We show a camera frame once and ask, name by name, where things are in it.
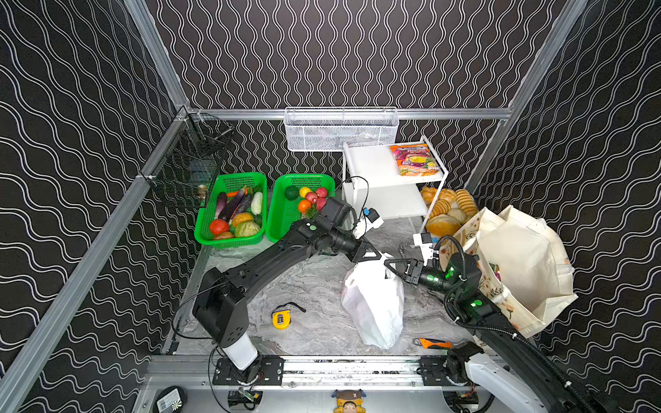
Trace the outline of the white plastic grocery bag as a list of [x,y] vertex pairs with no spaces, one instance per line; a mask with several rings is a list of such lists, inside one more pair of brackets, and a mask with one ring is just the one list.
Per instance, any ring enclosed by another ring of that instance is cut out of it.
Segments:
[[349,313],[361,340],[379,349],[392,348],[404,326],[404,286],[385,265],[392,256],[358,263],[344,279],[343,308]]

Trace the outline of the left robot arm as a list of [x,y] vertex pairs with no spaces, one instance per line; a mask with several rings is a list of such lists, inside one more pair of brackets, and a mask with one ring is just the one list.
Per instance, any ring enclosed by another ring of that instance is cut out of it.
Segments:
[[324,250],[344,254],[351,263],[378,261],[380,252],[366,237],[342,228],[353,208],[331,198],[314,219],[292,223],[272,246],[239,266],[203,275],[192,314],[223,351],[232,366],[248,376],[256,374],[260,355],[247,333],[248,304],[272,280]]

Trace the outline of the cream canvas tote bag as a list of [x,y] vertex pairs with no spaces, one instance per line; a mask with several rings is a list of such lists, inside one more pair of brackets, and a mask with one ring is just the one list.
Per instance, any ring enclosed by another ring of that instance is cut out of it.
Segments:
[[524,337],[578,299],[566,248],[545,220],[513,206],[499,214],[483,208],[454,237],[479,257],[480,291]]

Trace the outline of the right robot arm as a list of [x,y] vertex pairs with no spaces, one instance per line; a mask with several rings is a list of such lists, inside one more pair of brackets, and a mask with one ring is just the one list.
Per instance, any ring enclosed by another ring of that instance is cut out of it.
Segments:
[[465,252],[446,266],[410,259],[387,259],[387,269],[404,282],[441,296],[452,321],[479,343],[449,349],[440,368],[421,367],[424,378],[441,372],[455,385],[478,385],[514,412],[616,412],[609,395],[572,380],[532,342],[519,334],[501,309],[480,291],[479,260]]

